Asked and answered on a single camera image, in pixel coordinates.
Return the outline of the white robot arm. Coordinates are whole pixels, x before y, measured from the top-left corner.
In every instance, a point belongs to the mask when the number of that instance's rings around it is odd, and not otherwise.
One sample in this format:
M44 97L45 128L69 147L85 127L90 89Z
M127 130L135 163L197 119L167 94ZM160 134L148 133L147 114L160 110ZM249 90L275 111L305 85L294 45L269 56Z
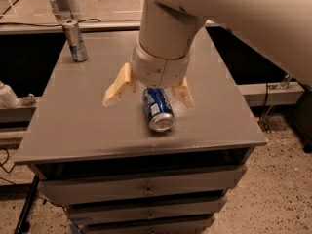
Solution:
M108 106L139 83L192 104L189 50L206 21L232 31L301 84L312 86L312 0L144 0L131 56L105 91Z

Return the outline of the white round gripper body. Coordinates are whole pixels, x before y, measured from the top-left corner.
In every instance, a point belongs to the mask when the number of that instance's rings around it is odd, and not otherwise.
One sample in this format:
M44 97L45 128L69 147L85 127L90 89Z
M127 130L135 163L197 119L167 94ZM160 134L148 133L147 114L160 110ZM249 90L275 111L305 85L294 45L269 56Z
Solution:
M131 67L138 81L149 88L168 88L179 84L187 73L190 55L178 59L156 58L136 40Z

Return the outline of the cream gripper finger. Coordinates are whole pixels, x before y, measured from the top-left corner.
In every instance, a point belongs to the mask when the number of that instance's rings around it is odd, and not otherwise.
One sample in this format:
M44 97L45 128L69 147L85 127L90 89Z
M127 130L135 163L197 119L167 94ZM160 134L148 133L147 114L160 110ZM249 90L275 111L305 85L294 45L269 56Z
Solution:
M194 106L193 97L186 78L183 78L176 85L172 86L172 93L175 98L182 102L185 106Z
M136 91L137 78L133 75L131 65L126 62L118 72L114 82L105 91L102 105L111 106Z

